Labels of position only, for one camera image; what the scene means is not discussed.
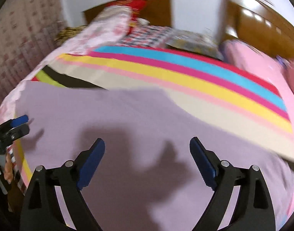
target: blue gripper pad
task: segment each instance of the blue gripper pad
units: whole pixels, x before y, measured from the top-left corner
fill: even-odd
[[[28,122],[28,116],[27,115],[23,115],[23,116],[20,116],[16,119],[13,119],[10,123],[10,126],[11,128],[15,128],[15,127],[18,127],[24,123],[27,123]]]
[[[212,190],[215,190],[217,187],[215,181],[217,173],[205,154],[205,148],[201,147],[200,144],[192,138],[190,141],[190,152],[206,185],[211,187]]]
[[[96,141],[90,149],[92,152],[80,169],[80,179],[76,184],[79,190],[82,190],[84,187],[89,185],[91,178],[93,177],[104,155],[105,143],[102,139],[100,139],[100,141]]]

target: beige stripe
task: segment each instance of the beige stripe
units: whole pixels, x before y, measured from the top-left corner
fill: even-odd
[[[274,130],[263,126],[242,114],[233,112],[203,99],[186,95],[182,92],[160,87],[157,84],[132,79],[103,70],[63,64],[58,61],[50,66],[59,73],[83,79],[106,89],[115,88],[162,88],[169,97],[182,109],[213,126],[239,136],[258,146],[272,150],[290,160],[294,160],[294,142]]]

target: magenta stripe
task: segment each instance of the magenta stripe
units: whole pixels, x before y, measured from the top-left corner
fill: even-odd
[[[236,84],[233,84],[227,80],[215,77],[213,75],[210,75],[210,74],[207,74],[207,73],[195,70],[195,69],[172,64],[172,63],[165,62],[165,61],[158,61],[158,60],[153,60],[153,59],[149,59],[149,58],[145,58],[145,57],[136,57],[136,56],[130,56],[130,55],[124,55],[124,54],[100,53],[100,52],[93,51],[93,52],[89,53],[89,56],[99,57],[99,58],[111,58],[111,59],[117,59],[117,60],[121,60],[121,61],[137,62],[137,63],[141,63],[141,64],[153,66],[153,67],[159,67],[159,68],[175,71],[178,73],[186,74],[189,76],[193,76],[193,77],[214,83],[216,85],[222,86],[222,87],[227,88],[229,90],[232,90],[238,94],[241,94],[241,95],[265,106],[266,108],[274,111],[275,113],[279,114],[283,118],[289,120],[287,112],[283,111],[282,109],[278,108],[276,105],[270,103],[269,101],[258,96],[257,94],[255,94],[251,91],[248,91],[247,89],[240,87]]]

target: patterned curtain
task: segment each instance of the patterned curtain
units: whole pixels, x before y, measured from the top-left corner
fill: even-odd
[[[60,0],[7,0],[0,9],[0,104],[53,51],[64,28]]]

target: black clamp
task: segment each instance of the black clamp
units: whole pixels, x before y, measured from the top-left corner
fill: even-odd
[[[190,152],[214,194],[193,231],[216,231],[224,217],[234,186],[240,186],[237,204],[227,227],[221,231],[275,231],[275,218],[268,187],[257,165],[234,167],[206,150],[197,137]]]
[[[29,126],[27,125],[27,122],[28,116],[24,115],[16,119],[8,120],[0,125],[0,159],[3,159],[0,160],[0,166],[6,163],[5,154],[7,152],[7,147],[11,146],[15,140],[29,134]],[[4,179],[1,168],[0,186],[4,194],[11,189],[11,185]]]
[[[61,167],[34,171],[25,195],[20,231],[74,230],[67,227],[58,204],[55,186],[60,186],[69,214],[77,231],[101,231],[80,190],[87,186],[105,151],[102,139],[75,161]],[[206,150],[199,139],[190,141],[190,152],[207,186],[214,190],[209,205],[193,231],[216,231],[226,212],[234,186],[241,186],[230,224],[225,231],[275,231],[275,218],[270,194],[258,166],[249,169],[220,161]]]

